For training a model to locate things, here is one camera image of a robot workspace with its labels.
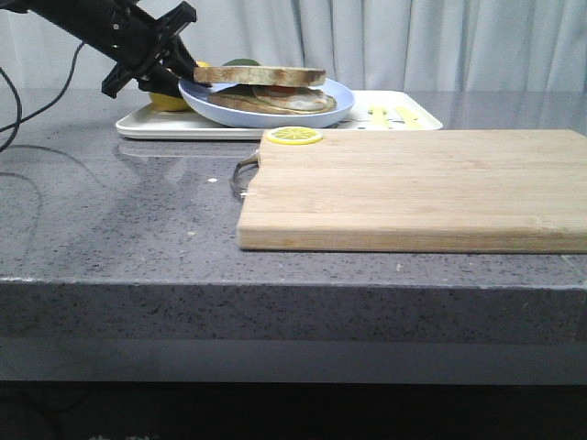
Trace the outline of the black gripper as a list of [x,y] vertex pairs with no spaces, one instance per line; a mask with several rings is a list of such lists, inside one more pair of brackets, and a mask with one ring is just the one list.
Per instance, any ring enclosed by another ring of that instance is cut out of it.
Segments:
[[182,1],[159,18],[150,16],[136,1],[115,1],[107,32],[108,55],[116,61],[102,82],[102,92],[115,98],[130,81],[143,92],[181,98],[180,80],[209,89],[197,82],[197,64],[184,46],[180,33],[197,19],[196,10]]

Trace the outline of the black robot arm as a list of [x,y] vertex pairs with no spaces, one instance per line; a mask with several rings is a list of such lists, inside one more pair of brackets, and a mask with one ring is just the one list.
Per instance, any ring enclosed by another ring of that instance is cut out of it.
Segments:
[[102,82],[102,93],[111,98],[132,80],[143,92],[179,97],[179,82],[194,79],[197,63],[180,33],[197,14],[185,1],[158,18],[136,1],[3,1],[1,7],[31,11],[115,61]]

